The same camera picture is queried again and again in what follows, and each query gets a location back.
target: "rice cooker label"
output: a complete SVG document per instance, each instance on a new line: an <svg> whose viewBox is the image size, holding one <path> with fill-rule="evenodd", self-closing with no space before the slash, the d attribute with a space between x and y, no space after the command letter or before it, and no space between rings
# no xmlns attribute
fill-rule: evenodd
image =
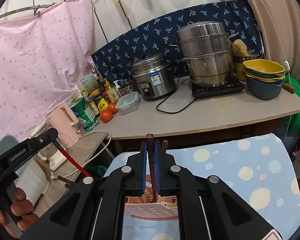
<svg viewBox="0 0 300 240"><path fill-rule="evenodd" d="M150 78L154 87L161 84L161 80L157 72L150 74Z"/></svg>

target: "rice cooker control panel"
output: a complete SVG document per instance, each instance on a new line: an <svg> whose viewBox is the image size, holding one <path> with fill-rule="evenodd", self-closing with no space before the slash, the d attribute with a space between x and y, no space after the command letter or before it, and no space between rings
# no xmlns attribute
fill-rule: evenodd
<svg viewBox="0 0 300 240"><path fill-rule="evenodd" d="M145 98L153 98L154 97L154 91L153 88L148 81L143 81L140 83L140 87L143 91L143 95Z"/></svg>

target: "sponge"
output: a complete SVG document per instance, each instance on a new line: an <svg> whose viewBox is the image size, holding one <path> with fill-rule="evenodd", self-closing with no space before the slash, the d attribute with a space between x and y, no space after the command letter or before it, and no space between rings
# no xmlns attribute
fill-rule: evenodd
<svg viewBox="0 0 300 240"><path fill-rule="evenodd" d="M249 56L247 46L242 40L235 40L232 44L232 53L238 57Z"/></svg>

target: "polka dot fabric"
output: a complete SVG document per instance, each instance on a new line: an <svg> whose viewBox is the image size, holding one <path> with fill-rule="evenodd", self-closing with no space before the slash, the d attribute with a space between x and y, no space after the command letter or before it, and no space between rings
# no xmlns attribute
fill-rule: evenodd
<svg viewBox="0 0 300 240"><path fill-rule="evenodd" d="M196 176L219 176L277 229L283 240L300 225L298 182L288 153L274 134L167 152ZM105 176L135 153L117 156ZM125 214L122 239L179 240L178 221L146 221Z"/></svg>
<svg viewBox="0 0 300 240"><path fill-rule="evenodd" d="M22 141L45 114L76 93L88 73L90 0L57 3L38 16L0 21L0 140Z"/></svg>

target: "navy blue cloth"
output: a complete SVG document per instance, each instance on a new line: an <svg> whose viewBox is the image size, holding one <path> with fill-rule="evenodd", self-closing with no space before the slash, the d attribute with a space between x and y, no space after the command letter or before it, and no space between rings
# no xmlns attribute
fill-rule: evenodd
<svg viewBox="0 0 300 240"><path fill-rule="evenodd" d="M164 53L174 68L175 76L187 76L187 70L177 48L169 46L175 42L174 33L180 28L196 22L218 21L227 32L239 35L250 52L261 52L260 34L253 11L246 0L201 4L181 9L148 21L117 37L96 51L92 59L99 72L110 82L131 78L132 64L145 54Z"/></svg>

